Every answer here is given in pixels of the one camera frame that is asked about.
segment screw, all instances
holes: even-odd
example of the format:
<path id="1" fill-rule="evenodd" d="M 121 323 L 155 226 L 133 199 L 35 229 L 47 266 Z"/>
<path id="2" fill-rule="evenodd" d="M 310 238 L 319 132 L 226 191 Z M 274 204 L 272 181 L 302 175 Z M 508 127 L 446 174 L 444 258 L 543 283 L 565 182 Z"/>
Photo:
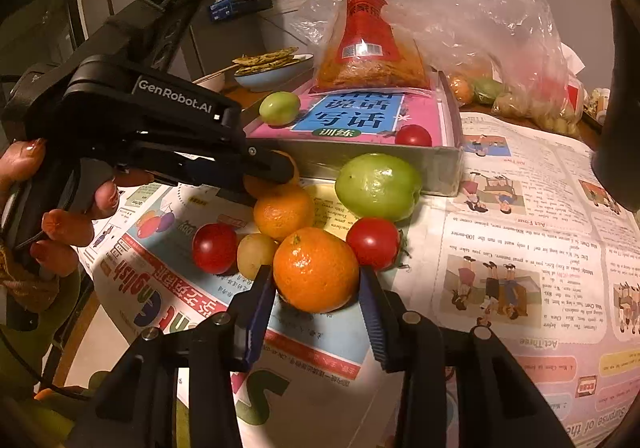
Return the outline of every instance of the screw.
<path id="1" fill-rule="evenodd" d="M 489 330 L 489 327 L 485 327 L 483 325 L 475 327 L 474 334 L 481 340 L 488 340 L 491 338 L 491 331 Z"/>
<path id="2" fill-rule="evenodd" d="M 229 321 L 231 320 L 231 315 L 229 313 L 226 313 L 225 311 L 221 311 L 220 313 L 215 313 L 212 316 L 212 319 L 214 324 L 224 325 L 226 323 L 229 323 Z"/>
<path id="3" fill-rule="evenodd" d="M 147 327 L 140 334 L 143 340 L 155 340 L 159 335 L 162 334 L 162 331 L 158 329 L 158 327 Z"/>
<path id="4" fill-rule="evenodd" d="M 402 320 L 404 321 L 404 323 L 408 323 L 411 325 L 420 323 L 421 319 L 422 316 L 420 316 L 420 314 L 416 313 L 415 311 L 407 311 L 406 313 L 402 314 Z"/>

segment snack bag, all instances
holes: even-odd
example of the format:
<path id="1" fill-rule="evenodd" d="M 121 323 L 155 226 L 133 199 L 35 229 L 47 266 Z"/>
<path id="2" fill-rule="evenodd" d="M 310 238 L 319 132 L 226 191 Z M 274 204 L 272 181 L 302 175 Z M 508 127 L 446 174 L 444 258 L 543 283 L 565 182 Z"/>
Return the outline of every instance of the snack bag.
<path id="1" fill-rule="evenodd" d="M 385 20 L 394 4 L 394 0 L 342 0 L 313 92 L 429 88 L 414 39 Z"/>

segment tangerine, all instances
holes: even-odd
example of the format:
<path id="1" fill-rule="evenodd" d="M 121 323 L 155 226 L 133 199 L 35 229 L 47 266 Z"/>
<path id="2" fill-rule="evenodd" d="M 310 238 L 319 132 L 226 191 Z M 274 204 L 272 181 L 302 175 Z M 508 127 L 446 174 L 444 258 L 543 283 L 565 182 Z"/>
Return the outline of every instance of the tangerine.
<path id="1" fill-rule="evenodd" d="M 300 182 L 300 172 L 298 171 L 298 165 L 294 159 L 287 154 L 287 152 L 282 151 L 273 151 L 278 154 L 286 155 L 291 163 L 293 163 L 293 177 L 287 181 L 285 184 L 298 184 Z M 281 186 L 277 183 L 273 183 L 273 181 L 267 181 L 266 179 L 261 179 L 259 177 L 255 177 L 252 175 L 244 174 L 242 177 L 242 184 L 244 185 L 244 189 L 247 193 L 253 197 L 254 199 L 260 199 L 260 197 L 264 197 L 267 192 L 277 186 Z"/>
<path id="2" fill-rule="evenodd" d="M 297 184 L 281 184 L 258 199 L 254 222 L 260 233 L 277 241 L 314 223 L 314 200 Z"/>
<path id="3" fill-rule="evenodd" d="M 343 240 L 319 228 L 302 228 L 285 238 L 273 258 L 280 295 L 306 313 L 328 313 L 358 290 L 356 256 Z"/>

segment white bowl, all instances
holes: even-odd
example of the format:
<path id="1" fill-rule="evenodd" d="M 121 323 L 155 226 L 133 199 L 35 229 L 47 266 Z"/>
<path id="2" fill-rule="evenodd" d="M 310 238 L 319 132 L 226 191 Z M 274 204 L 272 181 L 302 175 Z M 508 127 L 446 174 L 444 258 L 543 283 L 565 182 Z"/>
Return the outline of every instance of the white bowl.
<path id="1" fill-rule="evenodd" d="M 286 66 L 276 67 L 275 69 L 242 76 L 234 75 L 234 78 L 242 87 L 249 89 L 251 92 L 260 93 L 273 91 L 292 78 L 311 69 L 314 66 L 313 57 L 312 54 L 296 54 L 294 58 L 299 58 L 301 61 L 295 64 L 288 64 Z"/>
<path id="2" fill-rule="evenodd" d="M 225 72 L 212 73 L 193 81 L 194 84 L 219 93 L 225 86 Z"/>

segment newspaper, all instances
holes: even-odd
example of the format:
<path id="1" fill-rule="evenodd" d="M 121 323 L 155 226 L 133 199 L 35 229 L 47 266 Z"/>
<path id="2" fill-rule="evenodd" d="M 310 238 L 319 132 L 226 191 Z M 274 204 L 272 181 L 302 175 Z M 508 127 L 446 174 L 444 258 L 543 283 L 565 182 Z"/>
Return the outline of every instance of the newspaper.
<path id="1" fill-rule="evenodd" d="M 638 226 L 598 184 L 582 143 L 482 114 L 462 123 L 461 191 L 420 201 L 404 228 L 404 265 L 382 273 L 383 284 L 440 326 L 490 324 L 575 444 L 596 446 L 640 388 Z M 355 217 L 333 184 L 305 185 L 315 225 L 344 237 Z M 129 342 L 150 325 L 193 328 L 250 287 L 191 260 L 205 223 L 256 231 L 251 208 L 220 196 L 212 187 L 124 189 L 118 213 L 96 221 L 80 258 Z M 373 360 L 357 303 L 311 316 L 276 298 L 259 361 L 232 374 L 246 447 L 392 446 L 401 385 Z M 187 369 L 178 396 L 188 402 Z M 455 447 L 454 377 L 447 399 Z"/>

